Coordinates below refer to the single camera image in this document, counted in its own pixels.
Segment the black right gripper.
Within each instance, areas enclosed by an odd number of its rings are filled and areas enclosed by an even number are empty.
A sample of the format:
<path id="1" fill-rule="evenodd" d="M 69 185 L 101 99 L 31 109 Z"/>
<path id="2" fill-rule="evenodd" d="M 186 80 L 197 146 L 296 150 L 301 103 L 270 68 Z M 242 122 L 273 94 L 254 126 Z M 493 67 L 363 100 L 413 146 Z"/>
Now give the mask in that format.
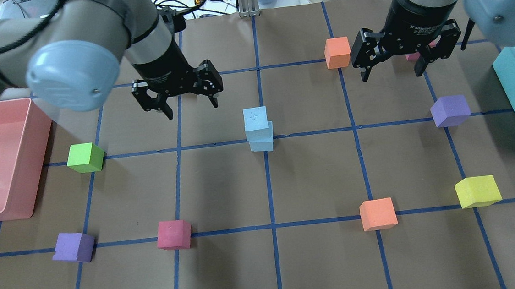
<path id="1" fill-rule="evenodd" d="M 367 82 L 372 68 L 395 55 L 420 52 L 415 74 L 422 77 L 431 62 L 447 59 L 454 51 L 460 28 L 450 19 L 455 3 L 443 7 L 422 7 L 413 3 L 392 3 L 386 23 L 379 32 L 361 29 L 351 48 L 352 67 L 361 68 L 362 82 Z M 435 47 L 429 43 L 437 40 Z"/>

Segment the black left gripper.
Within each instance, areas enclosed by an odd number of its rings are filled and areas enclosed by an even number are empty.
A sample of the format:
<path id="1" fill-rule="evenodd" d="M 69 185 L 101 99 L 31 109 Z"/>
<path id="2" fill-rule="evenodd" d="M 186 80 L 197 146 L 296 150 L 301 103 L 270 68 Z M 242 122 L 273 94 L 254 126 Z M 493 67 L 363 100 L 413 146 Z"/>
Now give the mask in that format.
<path id="1" fill-rule="evenodd" d="M 155 110 L 173 119 L 167 99 L 186 93 L 204 95 L 218 108 L 218 93 L 224 89 L 223 79 L 210 60 L 191 66 L 179 46 L 170 45 L 157 60 L 133 66 L 141 76 L 134 80 L 131 93 L 144 111 Z"/>

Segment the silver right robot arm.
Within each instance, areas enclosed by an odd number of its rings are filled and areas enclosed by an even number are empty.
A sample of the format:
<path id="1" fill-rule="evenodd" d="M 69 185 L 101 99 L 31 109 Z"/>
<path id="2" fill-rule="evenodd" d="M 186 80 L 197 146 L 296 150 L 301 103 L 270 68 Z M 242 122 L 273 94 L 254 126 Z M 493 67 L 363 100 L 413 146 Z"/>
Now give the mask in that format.
<path id="1" fill-rule="evenodd" d="M 515 47 L 515 0 L 392 0 L 379 32 L 361 29 L 351 48 L 351 64 L 368 81 L 372 68 L 398 55 L 419 53 L 415 73 L 451 56 L 459 38 L 464 49 L 474 27 L 484 38 Z"/>

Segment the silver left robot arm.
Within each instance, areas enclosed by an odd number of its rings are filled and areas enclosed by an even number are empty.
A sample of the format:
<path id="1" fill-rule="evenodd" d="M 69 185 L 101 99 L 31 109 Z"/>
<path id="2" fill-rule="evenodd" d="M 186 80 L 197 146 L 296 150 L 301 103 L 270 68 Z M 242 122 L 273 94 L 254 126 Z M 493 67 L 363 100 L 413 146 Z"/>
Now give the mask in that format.
<path id="1" fill-rule="evenodd" d="M 176 44 L 189 9 L 152 0 L 57 0 L 47 17 L 0 20 L 0 96 L 30 89 L 53 106 L 93 111 L 106 102 L 122 59 L 140 78 L 143 110 L 173 118 L 170 97 L 204 95 L 218 106 L 223 80 L 210 60 L 191 66 Z"/>

